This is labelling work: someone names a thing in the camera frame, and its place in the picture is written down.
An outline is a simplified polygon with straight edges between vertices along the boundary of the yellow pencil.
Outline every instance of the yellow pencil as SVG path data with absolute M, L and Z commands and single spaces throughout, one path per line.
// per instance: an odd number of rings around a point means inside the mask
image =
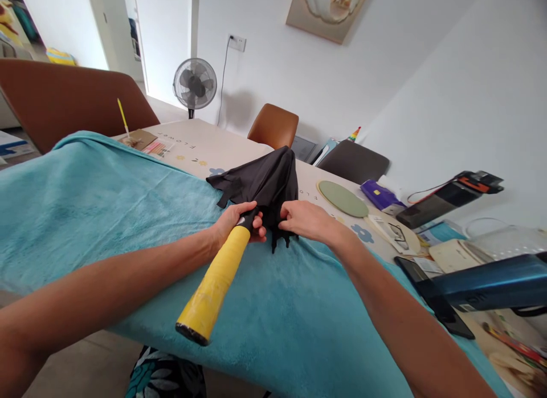
M 122 109 L 121 107 L 120 99 L 118 99 L 118 106 L 120 106 L 121 118 L 124 119 L 124 126 L 125 126 L 125 132 L 127 133 L 127 137 L 131 138 L 131 136 L 129 135 L 129 128 L 127 127 L 127 122 L 125 121 L 124 109 Z

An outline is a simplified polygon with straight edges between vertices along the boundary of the rainbow flag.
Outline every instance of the rainbow flag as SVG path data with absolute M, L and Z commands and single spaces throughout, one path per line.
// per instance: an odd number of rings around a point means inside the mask
M 361 126 L 357 130 L 355 130 L 351 136 L 348 137 L 349 141 L 355 142 L 355 139 L 357 138 L 357 135 L 359 134 L 359 130 L 361 130 Z

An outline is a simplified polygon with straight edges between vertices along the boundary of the fan grille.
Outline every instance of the fan grille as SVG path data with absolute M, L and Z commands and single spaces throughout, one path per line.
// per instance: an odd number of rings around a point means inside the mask
M 217 92 L 217 76 L 211 65 L 203 59 L 185 60 L 177 68 L 173 80 L 173 93 L 188 109 L 207 106 Z

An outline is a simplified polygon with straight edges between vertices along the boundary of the yellow tape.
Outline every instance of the yellow tape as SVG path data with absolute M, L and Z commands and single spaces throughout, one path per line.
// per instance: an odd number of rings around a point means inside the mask
M 217 322 L 224 297 L 238 271 L 239 263 L 251 233 L 236 226 L 213 259 L 205 277 L 177 320 L 177 324 L 197 332 L 207 341 Z

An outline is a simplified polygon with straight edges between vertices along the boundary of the person's left hand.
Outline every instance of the person's left hand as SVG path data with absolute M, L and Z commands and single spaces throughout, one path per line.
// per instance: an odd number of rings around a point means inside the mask
M 235 227 L 241 218 L 241 214 L 251 211 L 256 207 L 256 201 L 245 202 L 229 206 L 224 213 L 219 217 L 218 221 L 210 228 L 214 241 L 218 244 L 218 248 L 228 239 L 230 231 Z M 254 231 L 251 234 L 249 242 L 265 242 L 266 228 L 262 225 L 262 212 L 252 222 Z

